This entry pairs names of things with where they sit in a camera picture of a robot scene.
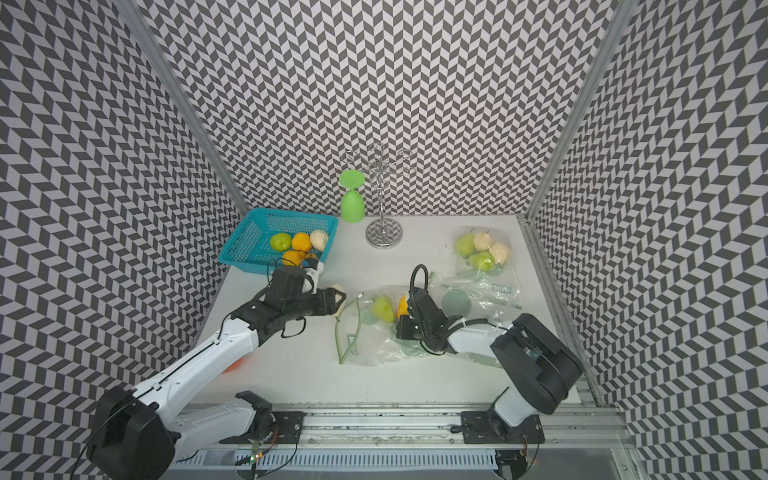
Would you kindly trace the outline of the green pear bag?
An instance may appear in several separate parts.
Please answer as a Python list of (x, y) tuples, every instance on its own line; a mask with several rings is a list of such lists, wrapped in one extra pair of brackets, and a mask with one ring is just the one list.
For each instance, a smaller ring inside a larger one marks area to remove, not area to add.
[(373, 303), (370, 307), (370, 313), (373, 317), (379, 321), (386, 323), (393, 323), (395, 321), (395, 311), (393, 309), (390, 299), (386, 296), (380, 295), (373, 299)]
[(473, 232), (468, 232), (459, 237), (454, 242), (455, 253), (464, 258), (473, 254), (475, 252), (474, 238), (475, 234)]
[(270, 247), (276, 252), (285, 252), (292, 248), (292, 236), (288, 233), (276, 233), (269, 240)]
[(495, 258), (489, 251), (480, 251), (470, 255), (468, 263), (472, 268), (481, 272), (488, 272), (496, 265)]

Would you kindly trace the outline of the zip-top bag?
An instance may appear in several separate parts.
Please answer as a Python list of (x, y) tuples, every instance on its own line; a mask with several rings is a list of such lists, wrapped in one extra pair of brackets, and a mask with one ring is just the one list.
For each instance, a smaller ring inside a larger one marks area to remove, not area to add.
[[(496, 264), (492, 270), (481, 272), (469, 265), (469, 256), (464, 258), (455, 253), (454, 242), (468, 232), (485, 231), (494, 242), (506, 244), (511, 255), (505, 265)], [(448, 265), (432, 272), (429, 278), (429, 289), (447, 315), (486, 318), (496, 324), (508, 325), (523, 312), (520, 281), (507, 233), (488, 226), (463, 225), (451, 232), (447, 247)]]
[[(390, 299), (395, 311), (391, 324), (379, 321), (370, 313), (376, 296)], [(399, 340), (395, 335), (397, 307), (406, 295), (406, 287), (389, 285), (358, 293), (348, 298), (335, 315), (335, 344), (340, 365), (378, 367), (381, 365), (425, 357), (427, 353), (413, 340)]]
[(480, 345), (477, 348), (472, 348), (465, 353), (465, 356), (470, 360), (478, 364), (490, 366), (494, 368), (500, 368), (501, 364), (496, 355), (492, 351), (489, 345)]

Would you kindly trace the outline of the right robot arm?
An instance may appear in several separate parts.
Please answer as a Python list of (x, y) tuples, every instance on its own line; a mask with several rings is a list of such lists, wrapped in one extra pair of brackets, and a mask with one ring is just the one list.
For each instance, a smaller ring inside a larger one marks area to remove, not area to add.
[(396, 337), (430, 354), (473, 354), (497, 361), (512, 382), (494, 400), (491, 420), (517, 427), (535, 414), (552, 414), (584, 373), (577, 356), (535, 316), (504, 326), (488, 318), (449, 316), (427, 290), (413, 288)]

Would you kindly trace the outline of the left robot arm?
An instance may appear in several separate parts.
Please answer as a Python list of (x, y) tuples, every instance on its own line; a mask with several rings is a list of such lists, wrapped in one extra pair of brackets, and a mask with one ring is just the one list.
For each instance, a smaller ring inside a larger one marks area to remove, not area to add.
[(222, 440), (274, 442), (279, 427), (272, 404), (251, 391), (187, 414), (199, 392), (287, 323), (336, 314), (346, 294), (319, 288), (323, 266), (283, 266), (248, 302), (227, 314), (207, 340), (130, 389), (115, 387), (97, 402), (83, 449), (111, 479), (158, 479), (176, 461)]

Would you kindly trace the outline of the teal plastic basket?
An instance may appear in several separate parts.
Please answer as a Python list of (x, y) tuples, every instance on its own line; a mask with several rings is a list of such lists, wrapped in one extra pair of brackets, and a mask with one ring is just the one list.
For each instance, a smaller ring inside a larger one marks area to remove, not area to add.
[(313, 250), (321, 262), (329, 256), (339, 221), (336, 217), (314, 213), (255, 208), (240, 221), (218, 255), (220, 263), (234, 266), (245, 273), (266, 274), (282, 253), (270, 245), (271, 238), (280, 233), (310, 234), (323, 230), (329, 239), (322, 252)]

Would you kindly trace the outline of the green plastic wine glass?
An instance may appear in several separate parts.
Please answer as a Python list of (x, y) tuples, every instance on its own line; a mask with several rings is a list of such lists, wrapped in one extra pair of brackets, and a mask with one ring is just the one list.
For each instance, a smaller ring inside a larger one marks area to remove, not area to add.
[(365, 201), (359, 189), (365, 184), (365, 176), (362, 172), (348, 169), (339, 177), (341, 186), (345, 189), (340, 204), (340, 213), (343, 221), (347, 223), (359, 223), (365, 217)]

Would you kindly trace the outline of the orange bowl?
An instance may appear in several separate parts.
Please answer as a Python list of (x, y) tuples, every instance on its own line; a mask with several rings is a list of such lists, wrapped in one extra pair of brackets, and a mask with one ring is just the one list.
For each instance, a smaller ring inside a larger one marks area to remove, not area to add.
[(245, 361), (245, 358), (240, 358), (240, 359), (238, 359), (237, 361), (235, 361), (234, 363), (232, 363), (232, 364), (231, 364), (229, 367), (227, 367), (227, 368), (224, 370), (224, 372), (225, 372), (225, 373), (229, 373), (229, 372), (233, 372), (233, 371), (236, 371), (237, 369), (239, 369), (239, 368), (241, 367), (241, 365), (244, 363), (244, 361)]

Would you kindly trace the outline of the chrome glass holder stand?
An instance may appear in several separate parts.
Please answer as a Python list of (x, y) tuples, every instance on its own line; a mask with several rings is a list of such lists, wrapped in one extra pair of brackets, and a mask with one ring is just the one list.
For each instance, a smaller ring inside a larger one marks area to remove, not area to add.
[(394, 248), (402, 240), (403, 228), (398, 221), (386, 215), (386, 197), (393, 176), (414, 172), (411, 152), (401, 149), (391, 153), (381, 142), (373, 142), (365, 150), (346, 152), (345, 157), (361, 163), (360, 169), (351, 169), (362, 172), (365, 176), (364, 186), (369, 185), (373, 190), (375, 215), (366, 227), (366, 241), (376, 249)]

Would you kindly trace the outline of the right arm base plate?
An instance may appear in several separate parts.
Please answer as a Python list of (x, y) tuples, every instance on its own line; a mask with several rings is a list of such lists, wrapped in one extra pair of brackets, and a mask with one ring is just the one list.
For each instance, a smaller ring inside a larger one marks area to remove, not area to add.
[(494, 411), (462, 411), (460, 429), (465, 444), (528, 444), (545, 442), (538, 415), (527, 417), (518, 426), (509, 426)]

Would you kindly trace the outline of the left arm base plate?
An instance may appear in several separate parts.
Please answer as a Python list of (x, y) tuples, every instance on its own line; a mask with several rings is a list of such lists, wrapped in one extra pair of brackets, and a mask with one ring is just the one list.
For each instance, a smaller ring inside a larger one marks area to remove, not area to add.
[(296, 444), (304, 427), (306, 413), (302, 411), (273, 411), (269, 415), (258, 414), (254, 423), (239, 436), (225, 438), (222, 445), (266, 443), (268, 446)]

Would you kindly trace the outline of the aluminium front rail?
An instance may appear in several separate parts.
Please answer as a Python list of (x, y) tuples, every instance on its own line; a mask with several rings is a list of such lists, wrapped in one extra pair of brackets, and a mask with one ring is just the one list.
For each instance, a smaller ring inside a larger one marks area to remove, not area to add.
[(622, 416), (612, 408), (565, 406), (552, 415), (538, 415), (545, 442), (528, 444), (465, 444), (460, 429), (462, 407), (411, 406), (384, 408), (305, 408), (301, 439), (313, 448), (632, 448), (634, 441)]

